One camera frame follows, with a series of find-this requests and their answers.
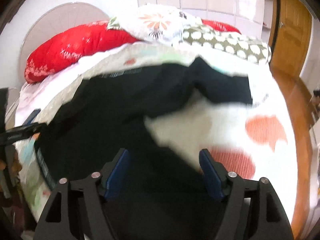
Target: metal screw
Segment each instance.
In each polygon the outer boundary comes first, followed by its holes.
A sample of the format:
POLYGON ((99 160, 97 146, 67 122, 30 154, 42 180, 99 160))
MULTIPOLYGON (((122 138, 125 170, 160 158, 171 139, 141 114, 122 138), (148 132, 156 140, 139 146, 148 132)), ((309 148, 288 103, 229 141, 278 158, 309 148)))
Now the metal screw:
POLYGON ((96 178, 100 177, 100 175, 101 175, 100 172, 97 172, 97 171, 96 171, 96 172, 94 172, 94 173, 91 174, 91 177, 94 178, 94 179, 96 179, 96 178))
POLYGON ((261 178, 261 182, 264 183, 264 184, 268 184, 269 183, 269 180, 265 177, 262 177, 261 178))
POLYGON ((236 174, 234 171, 229 171, 228 176, 231 178, 235 178, 236 176, 238 176, 238 174, 236 174))
POLYGON ((62 179, 59 180, 59 183, 60 184, 65 184, 67 181, 68 181, 67 178, 62 178, 62 179))

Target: orange spot print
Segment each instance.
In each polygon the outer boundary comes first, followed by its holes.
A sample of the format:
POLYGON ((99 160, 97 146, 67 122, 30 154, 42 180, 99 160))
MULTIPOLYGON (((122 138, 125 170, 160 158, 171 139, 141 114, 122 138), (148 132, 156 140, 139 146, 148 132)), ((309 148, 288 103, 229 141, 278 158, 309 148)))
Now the orange spot print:
POLYGON ((208 151, 212 158, 222 163, 227 171, 234 171, 243 179, 253 178, 256 166, 243 149, 210 147, 208 151))
POLYGON ((131 59, 128 59, 125 63, 124 63, 124 65, 132 65, 132 64, 134 64, 134 63, 136 63, 137 61, 136 61, 136 59, 133 57, 133 58, 131 58, 131 59))
POLYGON ((275 152, 278 140, 281 139, 288 143, 284 128, 275 115, 271 117, 257 115, 248 119, 245 122, 245 129, 254 142, 257 144, 268 143, 273 152, 275 152))

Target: black fabric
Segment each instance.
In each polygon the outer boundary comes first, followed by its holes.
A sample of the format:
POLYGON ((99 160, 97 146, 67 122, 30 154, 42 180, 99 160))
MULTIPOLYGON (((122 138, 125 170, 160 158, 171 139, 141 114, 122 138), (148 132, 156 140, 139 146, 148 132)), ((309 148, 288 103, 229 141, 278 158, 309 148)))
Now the black fabric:
POLYGON ((143 122, 179 110, 195 88, 214 103, 252 104, 247 77, 223 75, 201 58, 83 80, 36 142, 45 176, 82 179, 126 148, 132 158, 121 194, 104 207, 120 239, 207 238, 225 204, 209 198, 199 172, 157 146, 143 122))

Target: door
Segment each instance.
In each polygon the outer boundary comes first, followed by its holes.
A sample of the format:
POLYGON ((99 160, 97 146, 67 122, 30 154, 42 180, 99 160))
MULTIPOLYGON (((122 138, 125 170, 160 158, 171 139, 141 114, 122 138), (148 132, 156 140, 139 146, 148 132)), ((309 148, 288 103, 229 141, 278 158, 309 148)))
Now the door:
POLYGON ((299 0, 281 0, 279 29, 271 60, 271 69, 281 70, 299 78, 306 59, 311 14, 299 0))

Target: headboard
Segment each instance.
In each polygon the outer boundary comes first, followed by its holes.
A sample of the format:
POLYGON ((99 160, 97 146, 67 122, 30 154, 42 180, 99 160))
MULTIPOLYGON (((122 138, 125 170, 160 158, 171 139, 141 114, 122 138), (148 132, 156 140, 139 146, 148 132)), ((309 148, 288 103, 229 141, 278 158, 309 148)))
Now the headboard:
POLYGON ((18 77, 23 83, 29 55, 42 43, 69 28, 90 22, 108 20, 99 8, 82 2, 59 5, 42 15, 27 33, 20 50, 18 77))

